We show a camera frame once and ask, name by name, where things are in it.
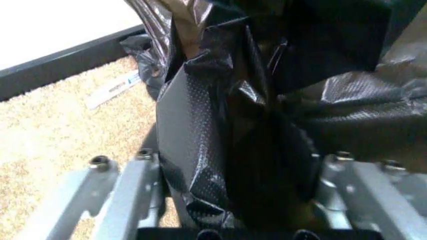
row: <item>beige carpet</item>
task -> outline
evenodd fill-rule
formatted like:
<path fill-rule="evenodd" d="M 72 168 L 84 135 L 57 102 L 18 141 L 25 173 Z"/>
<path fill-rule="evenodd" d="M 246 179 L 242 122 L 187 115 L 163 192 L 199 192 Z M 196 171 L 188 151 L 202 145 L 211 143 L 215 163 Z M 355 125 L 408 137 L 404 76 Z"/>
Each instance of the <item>beige carpet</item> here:
<path fill-rule="evenodd" d="M 71 170 L 106 155 L 120 167 L 155 122 L 155 102 L 139 83 L 94 110 L 85 99 L 99 86 L 137 69 L 125 57 L 0 102 L 0 239 L 12 239 L 44 196 Z M 178 227 L 170 198 L 160 221 Z M 73 239 L 87 239 L 93 220 L 80 221 Z"/>

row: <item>hex bolt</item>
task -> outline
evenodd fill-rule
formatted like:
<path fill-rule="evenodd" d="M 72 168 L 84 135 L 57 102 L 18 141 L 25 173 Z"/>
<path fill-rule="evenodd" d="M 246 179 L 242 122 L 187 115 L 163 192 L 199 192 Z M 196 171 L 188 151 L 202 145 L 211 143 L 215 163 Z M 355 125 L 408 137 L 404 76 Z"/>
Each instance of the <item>hex bolt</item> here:
<path fill-rule="evenodd" d="M 89 161 L 89 167 L 100 173 L 105 172 L 110 169 L 110 159 L 103 155 L 96 156 Z"/>
<path fill-rule="evenodd" d="M 152 160 L 153 150 L 151 148 L 141 148 L 136 154 L 136 160 Z"/>
<path fill-rule="evenodd" d="M 402 165 L 402 163 L 395 160 L 385 160 L 381 162 L 381 170 L 384 172 L 404 172 L 406 168 Z"/>
<path fill-rule="evenodd" d="M 347 151 L 338 151 L 335 154 L 335 160 L 339 161 L 339 162 L 343 162 L 343 161 L 354 161 L 355 157 L 350 152 L 347 152 Z"/>

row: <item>white tag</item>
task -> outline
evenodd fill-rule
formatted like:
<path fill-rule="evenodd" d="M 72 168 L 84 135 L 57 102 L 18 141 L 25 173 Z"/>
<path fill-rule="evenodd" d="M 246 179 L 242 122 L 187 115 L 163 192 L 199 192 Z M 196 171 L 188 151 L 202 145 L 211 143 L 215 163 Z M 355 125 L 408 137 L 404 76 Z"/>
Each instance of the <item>white tag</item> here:
<path fill-rule="evenodd" d="M 123 74 L 93 92 L 86 99 L 86 106 L 89 109 L 94 109 L 140 82 L 138 70 Z"/>

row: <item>baseboard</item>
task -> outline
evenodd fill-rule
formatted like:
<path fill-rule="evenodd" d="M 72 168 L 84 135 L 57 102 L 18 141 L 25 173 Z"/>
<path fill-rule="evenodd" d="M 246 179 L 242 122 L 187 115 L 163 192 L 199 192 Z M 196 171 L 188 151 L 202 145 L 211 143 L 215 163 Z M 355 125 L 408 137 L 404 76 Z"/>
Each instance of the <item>baseboard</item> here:
<path fill-rule="evenodd" d="M 120 41 L 143 32 L 144 27 L 138 25 L 0 70 L 0 101 L 122 58 L 127 54 Z"/>

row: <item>white wall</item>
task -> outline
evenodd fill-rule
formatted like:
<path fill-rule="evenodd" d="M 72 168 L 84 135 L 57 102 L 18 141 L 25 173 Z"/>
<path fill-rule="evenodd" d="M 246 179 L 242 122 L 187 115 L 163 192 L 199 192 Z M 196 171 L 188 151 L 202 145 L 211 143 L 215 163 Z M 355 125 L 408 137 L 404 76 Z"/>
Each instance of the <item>white wall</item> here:
<path fill-rule="evenodd" d="M 0 0 L 0 70 L 141 23 L 124 0 Z"/>

